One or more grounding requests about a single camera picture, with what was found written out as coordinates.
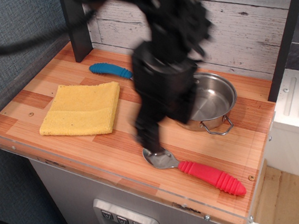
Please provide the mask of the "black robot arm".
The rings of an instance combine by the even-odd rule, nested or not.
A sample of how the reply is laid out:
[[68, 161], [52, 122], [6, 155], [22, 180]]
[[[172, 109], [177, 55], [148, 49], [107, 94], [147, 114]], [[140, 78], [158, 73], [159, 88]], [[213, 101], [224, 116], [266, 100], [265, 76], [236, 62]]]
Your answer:
[[[99, 9], [107, 0], [74, 0]], [[200, 42], [209, 36], [210, 21], [200, 0], [119, 0], [135, 4], [146, 16], [150, 41], [132, 55], [134, 89], [141, 98], [135, 121], [138, 142], [159, 153], [159, 122], [166, 117], [187, 123], [196, 97], [197, 65], [191, 50], [204, 54]]]

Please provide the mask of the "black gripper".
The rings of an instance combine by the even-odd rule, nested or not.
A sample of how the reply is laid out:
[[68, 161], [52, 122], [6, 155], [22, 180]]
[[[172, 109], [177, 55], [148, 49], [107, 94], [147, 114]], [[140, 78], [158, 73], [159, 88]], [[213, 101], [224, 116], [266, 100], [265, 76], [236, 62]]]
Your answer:
[[151, 52], [151, 43], [143, 42], [132, 55], [134, 89], [141, 97], [141, 109], [135, 121], [137, 140], [151, 153], [162, 151], [159, 124], [169, 117], [186, 124], [196, 97], [191, 59], [180, 63], [162, 63]]

